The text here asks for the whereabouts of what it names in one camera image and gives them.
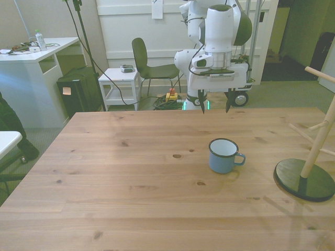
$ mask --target wall panel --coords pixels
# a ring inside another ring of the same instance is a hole
[[[109,67],[119,67],[121,64],[135,65],[131,42],[136,37],[145,41],[151,66],[171,64],[177,51],[193,48],[195,45],[188,39],[187,27],[181,22],[179,6],[184,3],[181,0],[164,0],[163,19],[152,19],[150,0],[97,0]],[[244,8],[246,1],[240,3]],[[277,3],[278,0],[265,0],[262,5],[265,15],[259,25],[252,72],[256,84],[260,83],[262,77]],[[255,8],[256,1],[252,1],[252,22]],[[247,42],[246,49],[249,54],[250,41]]]

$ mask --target black box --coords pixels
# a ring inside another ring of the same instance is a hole
[[[76,112],[100,110],[101,91],[91,67],[70,70],[58,79],[57,86],[70,118]]]

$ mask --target white desk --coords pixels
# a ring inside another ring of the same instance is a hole
[[[115,84],[121,89],[122,97],[127,104],[133,104],[139,101],[140,93],[140,74],[135,69],[134,72],[124,73],[120,68],[109,68],[105,74],[115,82]],[[111,105],[124,105],[120,96],[120,91],[115,85],[105,76],[102,75],[99,78],[100,89],[103,94],[106,111],[108,106]],[[110,91],[106,94],[104,86],[110,86]],[[135,110],[138,110],[138,103],[134,104]]]
[[[11,149],[13,149],[22,139],[19,132],[0,132],[0,159],[2,159]]]
[[[58,57],[83,55],[78,38],[45,41],[60,46],[33,54],[0,54],[0,92],[25,128],[64,127],[68,115],[56,84],[63,76]]]

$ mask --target white robot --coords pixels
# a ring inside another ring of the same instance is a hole
[[[246,90],[249,64],[247,59],[232,60],[232,46],[245,44],[252,24],[237,0],[189,0],[180,7],[188,27],[188,36],[199,50],[177,52],[176,67],[187,78],[187,100],[183,109],[209,109],[207,91],[225,92],[230,105],[248,102]]]

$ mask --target black round base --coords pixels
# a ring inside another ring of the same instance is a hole
[[[308,178],[300,176],[306,161],[285,159],[274,170],[274,177],[289,193],[308,201],[329,200],[335,194],[333,178],[322,168],[314,165]]]

